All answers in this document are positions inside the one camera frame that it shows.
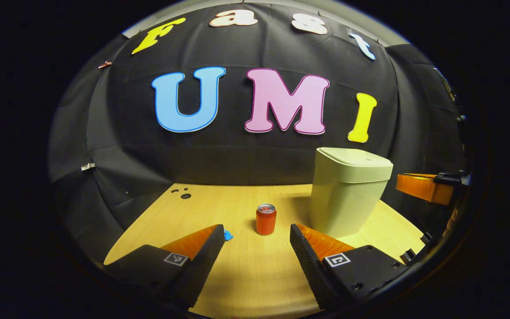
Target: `red soda can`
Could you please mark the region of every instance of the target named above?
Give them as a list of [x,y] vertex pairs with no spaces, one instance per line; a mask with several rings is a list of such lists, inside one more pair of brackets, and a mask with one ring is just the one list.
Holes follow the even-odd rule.
[[276,208],[271,204],[261,204],[257,207],[257,233],[270,235],[275,231]]

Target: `pink letter m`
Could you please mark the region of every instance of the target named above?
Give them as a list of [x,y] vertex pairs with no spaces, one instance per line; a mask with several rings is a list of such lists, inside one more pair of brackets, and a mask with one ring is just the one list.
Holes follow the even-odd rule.
[[323,100],[330,81],[317,75],[306,75],[290,94],[276,70],[252,69],[247,77],[253,81],[253,113],[246,121],[249,132],[263,133],[273,129],[269,121],[269,105],[282,131],[286,131],[300,109],[300,120],[294,129],[302,134],[322,134]]

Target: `blue letter u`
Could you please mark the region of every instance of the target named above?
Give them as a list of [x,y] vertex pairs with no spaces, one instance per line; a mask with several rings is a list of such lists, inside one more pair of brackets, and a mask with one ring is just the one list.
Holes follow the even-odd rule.
[[220,66],[203,67],[194,72],[200,79],[200,109],[191,115],[178,111],[178,83],[185,75],[180,72],[161,75],[152,81],[156,90],[156,118],[168,131],[193,132],[210,125],[218,114],[218,83],[225,74]]

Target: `can lid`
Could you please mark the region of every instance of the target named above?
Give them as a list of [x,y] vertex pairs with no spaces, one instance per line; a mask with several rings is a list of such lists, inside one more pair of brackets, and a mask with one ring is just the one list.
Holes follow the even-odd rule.
[[257,212],[261,214],[270,214],[275,212],[275,210],[275,206],[272,204],[260,204],[259,207],[257,207]]

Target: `black fabric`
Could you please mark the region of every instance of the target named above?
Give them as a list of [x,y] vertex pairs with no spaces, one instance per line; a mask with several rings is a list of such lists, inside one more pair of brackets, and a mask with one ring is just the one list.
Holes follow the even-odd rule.
[[124,230],[101,199],[91,172],[71,172],[54,183],[53,191],[72,239],[93,263],[102,263]]
[[[248,27],[207,26],[217,13],[237,8],[252,10],[259,22]],[[134,55],[131,52],[148,30],[131,38],[97,85],[106,81],[107,93],[99,96],[101,109],[90,109],[90,118],[96,119],[90,125],[93,132],[88,132],[90,152],[122,145],[123,152],[174,182],[230,185],[311,183],[318,147],[359,148],[386,157],[397,118],[397,87],[388,55],[362,35],[377,56],[370,61],[348,36],[348,32],[359,32],[324,17],[325,36],[296,30],[291,25],[294,13],[305,12],[274,4],[214,6],[184,14],[185,22]],[[156,121],[152,80],[171,72],[184,73],[186,78],[178,87],[179,109],[194,113],[199,107],[199,81],[192,73],[206,66],[226,69],[219,82],[214,121],[191,133],[163,129]],[[325,133],[303,135],[292,126],[285,132],[277,127],[268,133],[247,132],[244,123],[251,117],[253,83],[246,72],[257,67],[279,71],[291,92],[305,75],[327,78]],[[370,139],[364,144],[347,139],[358,111],[355,96],[360,92],[378,101]],[[103,107],[107,117],[102,116]],[[269,119],[276,122],[272,113]]]
[[459,109],[453,105],[431,62],[412,45],[386,48],[397,75],[399,117],[389,160],[393,172],[381,199],[422,232],[435,232],[452,208],[430,204],[396,190],[403,172],[436,174],[466,169],[459,135]]
[[[257,24],[208,26],[217,13],[232,9],[252,10]],[[95,163],[95,168],[83,172],[94,181],[90,194],[95,202],[83,197],[86,202],[64,212],[84,252],[101,262],[119,229],[128,228],[174,182],[312,183],[318,147],[363,149],[388,158],[394,169],[382,200],[415,225],[425,224],[407,204],[413,199],[395,189],[396,174],[462,167],[457,160],[461,155],[457,110],[428,59],[410,45],[385,49],[374,39],[325,17],[321,19],[327,35],[297,30],[291,25],[295,13],[315,16],[275,4],[204,8],[184,14],[185,22],[141,52],[131,54],[150,29],[180,16],[131,39],[119,36],[88,61],[56,112],[48,156],[51,181],[72,197],[81,194],[73,189],[76,184],[68,189],[64,177]],[[376,60],[364,56],[349,33],[360,34]],[[98,69],[105,60],[113,64]],[[226,69],[219,81],[214,121],[191,133],[163,129],[156,119],[152,80],[167,73],[184,73],[178,105],[182,113],[194,113],[199,107],[199,81],[192,74],[207,66]],[[325,133],[303,135],[293,125],[284,132],[277,125],[267,133],[246,131],[244,123],[253,106],[253,83],[246,72],[258,67],[276,69],[290,92],[305,75],[327,78]],[[370,94],[378,102],[366,143],[347,139],[358,112],[357,93]],[[269,120],[276,122],[272,112]],[[103,225],[107,230],[94,229]],[[90,240],[101,234],[101,240]]]

